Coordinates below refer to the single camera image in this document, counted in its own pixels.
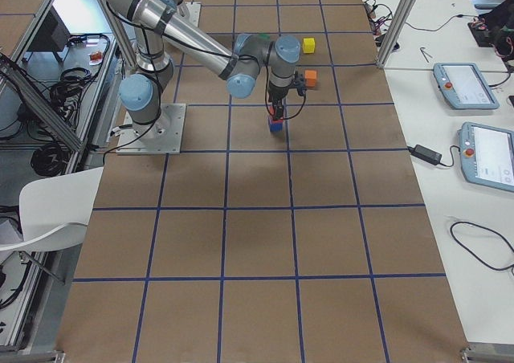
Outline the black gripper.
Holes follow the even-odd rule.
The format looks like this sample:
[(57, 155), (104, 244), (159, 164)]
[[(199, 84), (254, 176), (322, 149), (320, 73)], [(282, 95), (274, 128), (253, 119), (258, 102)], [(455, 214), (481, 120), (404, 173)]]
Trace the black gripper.
[(288, 95), (288, 92), (292, 86), (281, 87), (273, 84), (272, 82), (267, 83), (267, 95), (268, 102), (274, 104), (274, 116), (283, 118), (284, 117), (284, 106), (282, 105), (284, 98)]

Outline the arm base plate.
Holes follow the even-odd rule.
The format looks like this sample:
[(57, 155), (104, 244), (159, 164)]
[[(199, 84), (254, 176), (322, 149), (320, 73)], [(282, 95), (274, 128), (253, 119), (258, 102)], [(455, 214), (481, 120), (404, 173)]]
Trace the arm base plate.
[(136, 124), (120, 132), (116, 153), (120, 155), (179, 154), (186, 119), (186, 104), (162, 104), (161, 116), (143, 136), (148, 127)]
[(202, 4), (200, 2), (183, 2), (177, 6), (177, 13), (186, 21), (195, 25), (199, 24)]

